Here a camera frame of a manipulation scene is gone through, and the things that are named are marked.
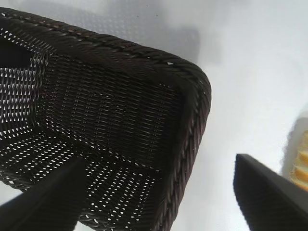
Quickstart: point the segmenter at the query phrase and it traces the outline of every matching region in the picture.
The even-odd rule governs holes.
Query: dark brown wicker basket
[[[202,70],[110,35],[0,11],[0,37],[33,53],[27,68],[0,68],[0,179],[24,191],[82,156],[82,223],[170,230],[210,109]]]

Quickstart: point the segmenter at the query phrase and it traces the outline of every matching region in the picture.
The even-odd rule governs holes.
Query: white surface
[[[304,126],[308,129],[308,119],[301,118],[308,117],[308,1],[0,3],[160,48],[197,63],[212,84],[212,109],[172,230],[248,230],[232,188],[235,154],[249,153],[281,173],[285,150],[296,146],[294,137],[299,137]],[[1,185],[1,202],[16,192]],[[90,229],[79,224],[76,230]]]

